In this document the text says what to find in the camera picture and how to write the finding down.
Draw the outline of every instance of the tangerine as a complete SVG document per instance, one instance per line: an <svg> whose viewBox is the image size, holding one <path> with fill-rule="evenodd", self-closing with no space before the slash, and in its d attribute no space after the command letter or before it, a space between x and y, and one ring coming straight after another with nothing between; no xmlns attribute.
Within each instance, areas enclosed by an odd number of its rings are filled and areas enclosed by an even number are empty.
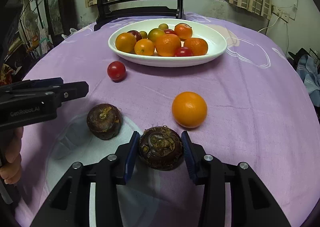
<svg viewBox="0 0 320 227"><path fill-rule="evenodd" d="M194 56L205 55L208 52L208 44L202 38L189 38L183 46L191 49Z"/></svg>
<svg viewBox="0 0 320 227"><path fill-rule="evenodd" d="M207 104L199 94L182 92L172 102L172 115L181 126L196 128L207 116Z"/></svg>
<svg viewBox="0 0 320 227"><path fill-rule="evenodd" d="M122 33L116 38L116 48L119 51L129 53L134 49L134 45L136 44L136 38L131 33Z"/></svg>
<svg viewBox="0 0 320 227"><path fill-rule="evenodd" d="M152 56L155 52L155 44L149 39L141 39L134 46L137 55Z"/></svg>
<svg viewBox="0 0 320 227"><path fill-rule="evenodd" d="M179 47L181 47L181 41L175 34L165 34L156 40L156 50L160 56L174 56Z"/></svg>
<svg viewBox="0 0 320 227"><path fill-rule="evenodd" d="M177 24L174 27L174 32L176 33L177 36L179 36L179 38L181 40L186 40L188 38L191 38L191 36L192 36L191 26L189 26L185 23Z"/></svg>

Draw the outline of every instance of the fruit bowl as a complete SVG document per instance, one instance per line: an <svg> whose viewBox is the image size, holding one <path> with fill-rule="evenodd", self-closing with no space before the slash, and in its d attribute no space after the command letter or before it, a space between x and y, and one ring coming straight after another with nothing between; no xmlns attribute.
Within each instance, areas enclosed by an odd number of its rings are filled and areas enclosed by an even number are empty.
<svg viewBox="0 0 320 227"><path fill-rule="evenodd" d="M117 36L121 33L126 33L130 30L146 31L149 33L149 31L151 31L153 28L157 28L162 23L166 23L169 26L169 29L172 30L174 30L175 25L179 23L186 23L191 26L193 30L192 37L202 38L207 42L207 54L200 56L162 57L136 55L117 50L115 42ZM220 56L227 49L227 42L225 38L216 30L201 23L173 18L149 19L126 25L115 31L109 37L108 45L111 50L113 50L121 58L133 63L156 67L186 67L207 63Z"/></svg>

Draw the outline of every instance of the table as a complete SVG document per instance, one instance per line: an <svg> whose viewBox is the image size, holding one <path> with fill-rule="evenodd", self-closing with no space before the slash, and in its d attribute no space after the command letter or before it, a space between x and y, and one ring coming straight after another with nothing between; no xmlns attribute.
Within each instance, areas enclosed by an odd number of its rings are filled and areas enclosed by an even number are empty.
<svg viewBox="0 0 320 227"><path fill-rule="evenodd" d="M250 29L187 13L186 19L225 36L228 49L222 56L193 67L159 68L130 63L111 52L108 38L114 31L150 18L121 18L96 32L91 24L55 47L27 75L26 79L84 80L89 93L65 103L56 120L25 127L19 185L24 200L17 220L22 227L29 226L47 196L47 157L73 117L95 104L111 103L142 130L167 125L181 134L171 104L178 93L194 91L206 100L208 116L189 131L191 140L222 162L250 164L292 227L299 227L320 197L320 127L305 86L281 49ZM120 83L106 74L115 60L127 69L127 78ZM197 226L203 188L192 184L185 164L159 172L159 179L159 193L154 194L159 203L149 226ZM230 213L227 197L226 226L230 226Z"/></svg>

